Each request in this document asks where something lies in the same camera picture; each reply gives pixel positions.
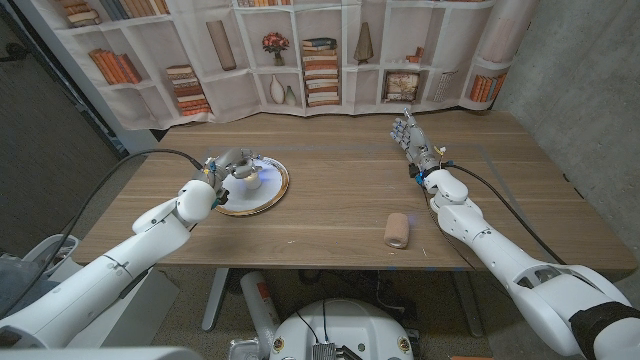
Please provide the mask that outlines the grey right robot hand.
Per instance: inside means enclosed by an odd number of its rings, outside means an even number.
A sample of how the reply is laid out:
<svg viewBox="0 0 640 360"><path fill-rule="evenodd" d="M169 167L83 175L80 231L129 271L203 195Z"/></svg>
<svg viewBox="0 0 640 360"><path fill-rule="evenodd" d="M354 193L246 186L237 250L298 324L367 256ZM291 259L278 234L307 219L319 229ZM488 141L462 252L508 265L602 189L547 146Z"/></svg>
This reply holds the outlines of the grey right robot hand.
<svg viewBox="0 0 640 360"><path fill-rule="evenodd" d="M413 170L427 175L440 168L431 141L407 108L402 118L394 120L390 136L405 152Z"/></svg>

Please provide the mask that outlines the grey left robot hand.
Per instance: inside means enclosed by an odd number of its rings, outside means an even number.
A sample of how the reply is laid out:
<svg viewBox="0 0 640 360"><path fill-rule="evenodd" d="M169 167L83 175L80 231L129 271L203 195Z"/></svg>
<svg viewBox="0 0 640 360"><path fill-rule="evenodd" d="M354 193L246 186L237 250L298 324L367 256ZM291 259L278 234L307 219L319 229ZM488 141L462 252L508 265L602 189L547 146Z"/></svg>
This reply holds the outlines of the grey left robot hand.
<svg viewBox="0 0 640 360"><path fill-rule="evenodd" d="M236 179L244 179L262 169L254 163L255 159L250 149L231 148L222 155L210 157L205 161L195 179L204 181L215 190L216 200L212 209L228 201L229 191L223 187L223 182L229 175Z"/></svg>

